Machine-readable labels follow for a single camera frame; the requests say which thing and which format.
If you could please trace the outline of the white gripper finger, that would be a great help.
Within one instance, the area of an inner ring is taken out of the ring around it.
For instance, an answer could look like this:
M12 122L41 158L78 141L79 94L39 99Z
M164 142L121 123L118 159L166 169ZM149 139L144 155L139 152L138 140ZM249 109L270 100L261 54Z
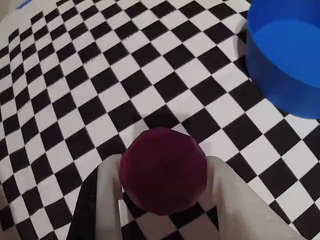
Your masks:
M301 240L303 237L223 160L207 157L208 184L222 240Z

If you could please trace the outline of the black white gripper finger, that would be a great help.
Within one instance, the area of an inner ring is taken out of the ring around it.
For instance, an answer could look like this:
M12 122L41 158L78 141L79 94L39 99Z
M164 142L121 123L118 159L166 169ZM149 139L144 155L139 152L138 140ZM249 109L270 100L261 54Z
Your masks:
M84 180L67 234L68 240L121 240L119 179L121 154L103 160Z

